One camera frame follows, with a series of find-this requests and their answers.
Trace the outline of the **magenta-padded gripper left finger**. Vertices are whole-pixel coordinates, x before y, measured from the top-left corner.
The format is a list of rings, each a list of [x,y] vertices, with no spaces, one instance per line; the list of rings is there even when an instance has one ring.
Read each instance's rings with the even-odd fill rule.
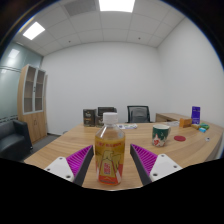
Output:
[[[67,158],[58,157],[45,168],[45,171],[81,186],[93,155],[93,146],[90,145]]]

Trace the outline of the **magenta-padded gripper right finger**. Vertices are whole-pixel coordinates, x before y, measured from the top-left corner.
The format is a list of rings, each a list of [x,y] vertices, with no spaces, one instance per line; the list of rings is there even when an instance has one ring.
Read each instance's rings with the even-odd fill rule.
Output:
[[[134,144],[130,145],[130,154],[143,185],[150,184],[182,169],[181,166],[166,154],[156,155]]]

